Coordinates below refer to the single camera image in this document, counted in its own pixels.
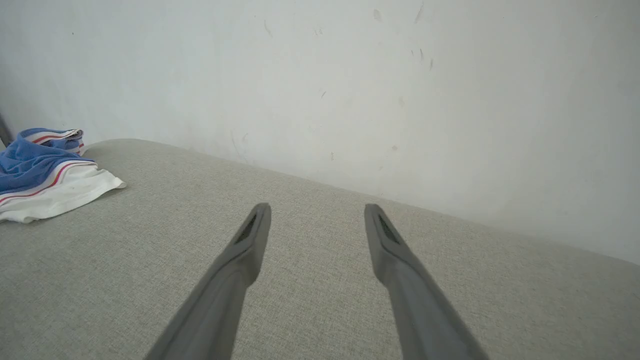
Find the white wall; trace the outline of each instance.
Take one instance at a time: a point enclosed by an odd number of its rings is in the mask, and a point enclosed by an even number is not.
[[[640,1],[0,5],[0,113],[640,263]]]

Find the gray fabric surface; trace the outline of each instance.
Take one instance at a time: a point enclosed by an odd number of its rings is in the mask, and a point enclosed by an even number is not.
[[[637,359],[640,266],[141,140],[86,153],[127,182],[0,224],[1,359],[140,359],[255,203],[273,221],[234,359],[399,359],[362,216],[377,202],[494,359]]]

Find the blue and white cloth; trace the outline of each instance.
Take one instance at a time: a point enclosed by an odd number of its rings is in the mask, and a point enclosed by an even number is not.
[[[80,129],[28,129],[0,152],[0,221],[54,217],[126,186],[81,156],[82,135]]]

